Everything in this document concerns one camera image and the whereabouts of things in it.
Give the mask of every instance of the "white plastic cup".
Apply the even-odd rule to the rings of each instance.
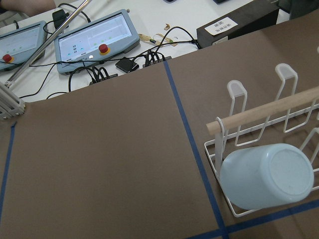
[[[220,171],[225,195],[236,206],[250,210],[304,199],[314,184],[314,171],[298,148],[271,144],[230,153]]]

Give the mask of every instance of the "metal rod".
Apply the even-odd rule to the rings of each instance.
[[[54,39],[62,33],[62,31],[69,25],[69,23],[91,2],[92,0],[84,0],[82,4],[66,19],[66,21],[25,61],[20,68],[5,82],[5,86],[10,88],[15,80],[32,64],[35,59],[45,50],[45,48]]]

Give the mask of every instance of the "person's arm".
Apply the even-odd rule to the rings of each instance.
[[[54,0],[0,0],[0,7],[34,16],[56,8]]]

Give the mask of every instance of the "black box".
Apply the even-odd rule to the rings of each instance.
[[[277,22],[278,12],[279,7],[270,3],[269,0],[254,0],[198,28],[198,43],[202,48],[204,48],[237,36],[275,25]],[[226,17],[229,17],[238,25],[218,35],[212,35],[205,30],[206,27],[219,23]]]

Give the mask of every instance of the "red emergency stop button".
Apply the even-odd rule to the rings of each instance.
[[[9,54],[6,54],[3,56],[2,60],[5,63],[11,63],[14,60],[14,58],[12,56],[10,56]]]
[[[106,55],[110,52],[110,49],[106,44],[102,44],[99,46],[99,51],[101,55]]]

